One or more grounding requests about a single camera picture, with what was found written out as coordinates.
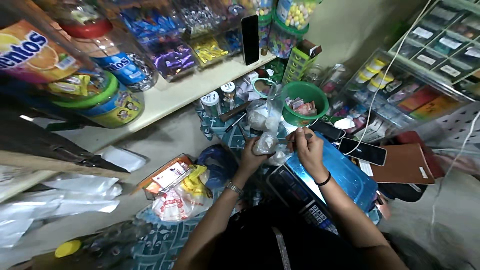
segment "hand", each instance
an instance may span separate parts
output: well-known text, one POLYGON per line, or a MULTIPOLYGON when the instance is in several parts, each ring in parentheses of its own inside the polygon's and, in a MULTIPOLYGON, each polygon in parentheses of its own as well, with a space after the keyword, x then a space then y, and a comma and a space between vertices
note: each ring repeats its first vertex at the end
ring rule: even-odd
POLYGON ((319 184, 325 181, 328 177, 328 170, 322 162, 324 141, 317 137, 308 127, 297 128, 297 130, 290 133, 286 139, 295 140, 294 143, 288 143, 287 147, 291 153, 295 150, 294 144, 296 145, 299 160, 313 179, 319 184), (308 133, 313 136, 307 140, 305 134, 308 133))
POLYGON ((236 175, 242 176, 247 180, 257 169, 258 166, 267 158, 271 157, 272 155, 261 155, 256 156, 253 154, 253 146, 255 143, 260 139, 260 136, 250 139, 245 144, 245 149, 243 149, 241 154, 241 161, 240 166, 237 170, 236 175))

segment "wire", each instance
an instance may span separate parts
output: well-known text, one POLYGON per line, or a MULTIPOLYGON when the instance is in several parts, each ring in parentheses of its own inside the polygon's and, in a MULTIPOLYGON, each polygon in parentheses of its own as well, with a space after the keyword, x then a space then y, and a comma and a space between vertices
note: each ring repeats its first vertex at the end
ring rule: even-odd
MULTIPOLYGON (((402 49, 402 46, 403 46, 403 43, 405 42, 405 39, 407 39, 407 36, 408 34, 412 31, 413 27, 417 24, 417 22, 420 20, 421 16, 423 15, 423 13, 425 13, 425 10, 427 10, 427 7, 428 5, 430 4, 432 0, 428 0, 428 2, 425 4, 425 6, 423 7, 423 10, 420 12, 420 14, 418 15, 417 19, 415 19, 415 21, 413 22, 412 26, 410 27, 410 29, 407 31, 407 33, 405 33, 405 36, 403 37, 402 41, 400 42, 400 44, 398 45, 398 49, 396 50, 396 53, 395 53, 395 56, 393 57, 392 61, 390 62, 390 64, 388 65, 387 69, 385 70, 385 74, 384 74, 384 77, 382 78, 382 81, 381 83, 378 85, 377 87, 377 90, 375 91, 375 94, 373 95, 373 98, 372 98, 372 102, 370 104, 370 108, 368 109, 368 117, 367 117, 367 125, 368 123, 370 122, 370 115, 372 113, 372 107, 373 107, 373 102, 375 101, 375 97, 377 96, 377 93, 378 91, 380 90, 380 86, 382 86, 382 84, 384 83, 384 80, 385 78, 387 77, 387 73, 388 71, 390 70, 390 67, 392 66, 393 62, 395 61, 396 57, 398 56, 398 54, 400 53, 400 49, 402 49)), ((367 128, 364 128, 363 129, 363 134, 361 135, 361 138, 359 140, 359 143, 357 143, 357 146, 355 146, 355 148, 353 148, 350 152, 346 153, 345 155, 348 155, 350 154, 351 152, 355 151, 355 149, 358 148, 358 146, 361 144, 361 141, 363 140, 363 137, 365 136, 365 133, 367 132, 367 128)))
POLYGON ((463 144, 462 144, 462 148, 460 149, 460 152, 455 156, 455 158, 453 159, 452 161, 452 164, 450 164, 450 167, 448 167, 448 170, 445 174, 445 176, 440 179, 439 183, 438 183, 438 191, 437 191, 437 194, 435 195, 435 197, 433 198, 433 204, 432 204, 432 221, 430 222, 430 236, 432 237, 432 239, 434 239, 434 234, 433 234, 433 225, 435 223, 435 206, 437 204, 437 201, 438 201, 438 196, 440 196, 440 192, 442 191, 442 184, 445 180, 445 178, 447 178, 448 174, 450 173, 450 171, 452 170, 453 166, 455 165, 455 162, 456 160, 460 157, 460 155, 463 153, 463 149, 465 148, 465 144, 467 144, 467 141, 468 139, 470 138, 470 136, 472 135, 473 133, 473 130, 475 129, 475 123, 477 122, 478 118, 480 116, 480 111, 477 113, 477 115, 475 116, 475 118, 473 119, 472 121, 472 126, 470 127, 470 131, 468 132, 467 134, 467 137, 465 138, 465 140, 463 141, 463 144))

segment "green bucket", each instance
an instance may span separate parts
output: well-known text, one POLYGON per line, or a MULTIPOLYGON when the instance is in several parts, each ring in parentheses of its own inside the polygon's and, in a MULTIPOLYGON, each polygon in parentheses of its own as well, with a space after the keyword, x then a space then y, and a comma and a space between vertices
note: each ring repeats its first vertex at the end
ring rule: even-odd
POLYGON ((306 126, 311 124, 315 119, 322 117, 328 110, 328 99, 325 93, 312 83, 296 81, 285 85, 282 89, 283 92, 283 111, 282 115, 285 121, 295 126, 306 126), (305 116, 294 112, 285 99, 302 98, 305 103, 315 101, 315 107, 317 108, 317 115, 305 116))

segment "wristwatch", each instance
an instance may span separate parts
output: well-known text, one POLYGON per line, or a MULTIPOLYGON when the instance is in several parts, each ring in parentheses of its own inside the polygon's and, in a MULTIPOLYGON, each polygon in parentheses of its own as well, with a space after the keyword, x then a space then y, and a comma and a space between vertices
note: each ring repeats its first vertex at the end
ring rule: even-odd
POLYGON ((234 185, 232 182, 229 182, 225 188, 229 188, 241 196, 243 194, 243 190, 239 189, 236 185, 234 185))

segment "green drawer organizer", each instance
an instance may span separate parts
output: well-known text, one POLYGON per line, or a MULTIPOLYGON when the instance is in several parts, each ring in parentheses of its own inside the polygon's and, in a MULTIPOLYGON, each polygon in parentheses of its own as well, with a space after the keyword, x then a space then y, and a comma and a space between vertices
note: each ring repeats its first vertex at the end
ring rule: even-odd
POLYGON ((310 59, 308 55, 297 49, 297 47, 293 48, 288 59, 287 68, 283 74, 282 84, 286 85, 289 82, 300 81, 303 73, 315 61, 315 58, 316 56, 310 59))

